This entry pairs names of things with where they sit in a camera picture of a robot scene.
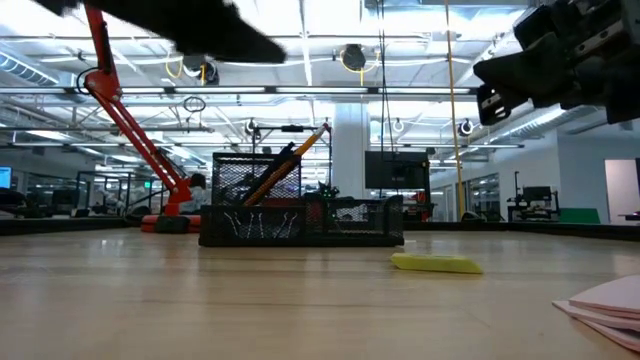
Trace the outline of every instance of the pink paper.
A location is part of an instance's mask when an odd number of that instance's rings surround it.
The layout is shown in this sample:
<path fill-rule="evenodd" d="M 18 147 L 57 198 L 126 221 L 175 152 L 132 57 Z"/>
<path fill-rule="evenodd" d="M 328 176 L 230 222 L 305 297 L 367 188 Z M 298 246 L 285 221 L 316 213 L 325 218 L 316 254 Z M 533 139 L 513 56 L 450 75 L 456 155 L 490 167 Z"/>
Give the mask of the pink paper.
<path fill-rule="evenodd" d="M 600 313 L 600 314 L 603 314 L 603 315 L 609 315 L 609 316 L 619 317 L 619 318 L 638 319 L 638 320 L 640 320 L 640 313 L 629 313 L 629 312 L 624 312 L 624 311 L 598 309 L 598 308 L 594 308 L 594 307 L 590 307 L 590 306 L 584 306 L 584 305 L 580 305 L 580 304 L 575 304 L 575 307 L 580 308 L 580 309 L 584 309 L 584 310 L 587 310 L 587 311 L 595 312 L 595 313 Z"/>
<path fill-rule="evenodd" d="M 612 329 L 593 321 L 579 320 L 627 349 L 640 352 L 640 333 L 637 331 Z"/>
<path fill-rule="evenodd" d="M 584 291 L 571 299 L 576 307 L 640 314 L 640 275 L 627 276 Z"/>
<path fill-rule="evenodd" d="M 615 329 L 640 331 L 640 320 L 618 318 L 615 316 L 609 316 L 585 309 L 580 309 L 575 306 L 571 306 L 568 301 L 554 301 L 553 305 L 558 309 L 564 311 L 568 315 L 579 320 L 591 321 L 596 324 L 612 327 Z"/>

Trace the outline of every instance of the yellow pole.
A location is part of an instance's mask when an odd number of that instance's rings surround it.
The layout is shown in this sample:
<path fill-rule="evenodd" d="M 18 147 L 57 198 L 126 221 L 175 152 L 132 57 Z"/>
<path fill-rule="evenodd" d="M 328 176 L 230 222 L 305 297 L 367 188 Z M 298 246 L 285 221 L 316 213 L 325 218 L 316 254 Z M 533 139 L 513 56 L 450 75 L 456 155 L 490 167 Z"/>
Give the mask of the yellow pole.
<path fill-rule="evenodd" d="M 447 16 L 447 48 L 449 50 L 449 90 L 451 91 L 451 127 L 453 129 L 453 146 L 456 154 L 456 170 L 458 172 L 458 220 L 464 214 L 464 194 L 462 193 L 462 172 L 460 169 L 460 149 L 458 147 L 458 132 L 456 125 L 456 105 L 453 94 L 453 53 L 451 51 L 451 26 L 449 23 L 449 0 L 444 0 L 444 9 Z"/>

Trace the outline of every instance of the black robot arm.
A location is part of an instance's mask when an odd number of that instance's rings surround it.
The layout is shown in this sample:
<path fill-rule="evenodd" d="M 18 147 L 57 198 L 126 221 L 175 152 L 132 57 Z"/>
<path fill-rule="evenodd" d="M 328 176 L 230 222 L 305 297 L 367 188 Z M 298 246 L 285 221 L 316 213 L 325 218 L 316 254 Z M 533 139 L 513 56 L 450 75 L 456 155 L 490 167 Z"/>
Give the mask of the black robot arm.
<path fill-rule="evenodd" d="M 634 0 L 558 0 L 514 28 L 522 51 L 481 61 L 474 73 L 483 125 L 531 100 L 604 106 L 610 123 L 640 117 L 640 4 Z"/>

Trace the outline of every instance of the computer monitor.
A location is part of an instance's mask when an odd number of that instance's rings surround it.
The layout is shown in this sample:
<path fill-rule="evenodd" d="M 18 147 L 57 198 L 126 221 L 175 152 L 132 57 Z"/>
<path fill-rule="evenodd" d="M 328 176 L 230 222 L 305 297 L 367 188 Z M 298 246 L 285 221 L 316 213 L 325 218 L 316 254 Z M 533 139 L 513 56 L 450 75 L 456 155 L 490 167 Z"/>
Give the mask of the computer monitor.
<path fill-rule="evenodd" d="M 0 166 L 0 188 L 11 188 L 11 168 Z"/>
<path fill-rule="evenodd" d="M 550 201 L 550 186 L 529 186 L 522 189 L 522 197 L 525 201 Z"/>
<path fill-rule="evenodd" d="M 367 189 L 424 190 L 429 187 L 429 156 L 426 152 L 366 151 L 364 161 Z"/>

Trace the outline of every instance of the white column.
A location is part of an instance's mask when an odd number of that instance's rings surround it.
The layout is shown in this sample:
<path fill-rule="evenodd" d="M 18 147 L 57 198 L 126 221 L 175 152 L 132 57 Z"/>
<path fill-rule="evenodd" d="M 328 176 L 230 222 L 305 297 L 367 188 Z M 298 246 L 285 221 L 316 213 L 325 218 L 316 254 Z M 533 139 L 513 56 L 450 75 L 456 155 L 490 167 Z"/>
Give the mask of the white column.
<path fill-rule="evenodd" d="M 369 149 L 367 104 L 336 104 L 333 118 L 332 185 L 338 196 L 368 198 L 364 188 L 364 152 Z"/>

